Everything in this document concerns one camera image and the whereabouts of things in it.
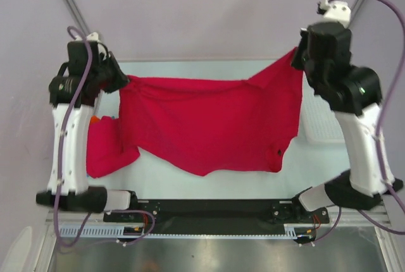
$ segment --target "white connector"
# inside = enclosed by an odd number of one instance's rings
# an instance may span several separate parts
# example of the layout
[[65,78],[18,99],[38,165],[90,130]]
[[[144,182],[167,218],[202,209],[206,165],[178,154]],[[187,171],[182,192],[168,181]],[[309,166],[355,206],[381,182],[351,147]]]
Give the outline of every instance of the white connector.
[[320,1],[319,8],[326,13],[323,15],[322,21],[324,22],[339,22],[345,28],[349,26],[351,19],[351,10],[347,2],[322,0]]
[[[102,53],[102,52],[104,52],[104,58],[106,58],[107,56],[108,56],[108,52],[106,51],[106,49],[104,48],[104,46],[102,46],[100,43],[102,43],[101,42],[101,36],[100,36],[100,34],[99,33],[97,33],[97,32],[93,32],[93,33],[91,33],[91,34],[89,34],[87,37],[86,37],[86,39],[87,39],[87,41],[97,41],[98,43],[99,43],[99,45],[98,45],[98,47],[99,47],[99,52],[100,53]],[[80,41],[80,40],[82,40],[82,38],[80,37],[80,36],[75,36],[75,40],[76,41]]]

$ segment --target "white plastic tray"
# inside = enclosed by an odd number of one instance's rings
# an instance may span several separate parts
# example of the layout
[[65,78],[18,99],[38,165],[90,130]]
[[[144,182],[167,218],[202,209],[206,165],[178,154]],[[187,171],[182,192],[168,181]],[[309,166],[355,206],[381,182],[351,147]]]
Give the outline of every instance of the white plastic tray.
[[301,123],[307,141],[312,144],[344,143],[342,129],[329,104],[320,96],[314,96],[305,78],[302,83]]
[[[205,61],[123,63],[124,73],[139,77],[240,79],[254,75],[270,61]],[[98,116],[116,116],[118,92],[103,94]],[[205,177],[190,174],[140,149],[140,158],[106,177],[89,178],[92,185],[136,191],[141,199],[267,199],[291,198],[348,169],[344,144],[310,144],[300,127],[289,146],[280,173],[219,170]]]

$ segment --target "gray wall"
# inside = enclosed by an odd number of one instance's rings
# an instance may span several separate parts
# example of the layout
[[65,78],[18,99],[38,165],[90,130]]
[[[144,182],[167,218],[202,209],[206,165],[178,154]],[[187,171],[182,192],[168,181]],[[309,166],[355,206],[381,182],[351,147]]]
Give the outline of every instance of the gray wall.
[[[405,0],[391,0],[405,13]],[[383,4],[367,1],[359,16],[353,22],[354,39],[353,62],[373,68],[382,81],[383,91],[394,76],[403,47],[403,34],[395,14]],[[390,104],[386,122],[383,126],[387,155],[391,169],[396,177],[405,180],[405,77],[398,82],[397,92]],[[405,192],[401,193],[405,201]],[[387,208],[393,224],[405,230],[405,216],[392,199],[387,199]]]
[[123,61],[277,59],[318,0],[76,0]]
[[35,193],[46,188],[53,148],[47,86],[66,58],[73,20],[62,0],[0,0],[0,6],[1,266],[26,226],[33,230],[31,259],[38,250],[47,210],[35,205]]

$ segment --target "metal floor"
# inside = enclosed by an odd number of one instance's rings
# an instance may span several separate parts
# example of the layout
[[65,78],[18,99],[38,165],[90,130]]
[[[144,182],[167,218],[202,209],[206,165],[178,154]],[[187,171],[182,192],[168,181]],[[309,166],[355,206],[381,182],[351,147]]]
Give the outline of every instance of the metal floor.
[[[80,245],[95,240],[82,239]],[[290,240],[150,238],[54,256],[48,272],[384,272],[374,228],[337,228],[316,247]]]

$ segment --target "red cloth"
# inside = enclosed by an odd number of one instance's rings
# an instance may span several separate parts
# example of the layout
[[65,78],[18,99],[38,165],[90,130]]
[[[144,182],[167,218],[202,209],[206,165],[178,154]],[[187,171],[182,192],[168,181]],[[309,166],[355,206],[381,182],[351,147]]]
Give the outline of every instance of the red cloth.
[[105,176],[134,162],[138,147],[200,176],[279,172],[298,133],[302,100],[293,53],[247,80],[129,76],[119,118],[103,117],[89,128],[88,174]]

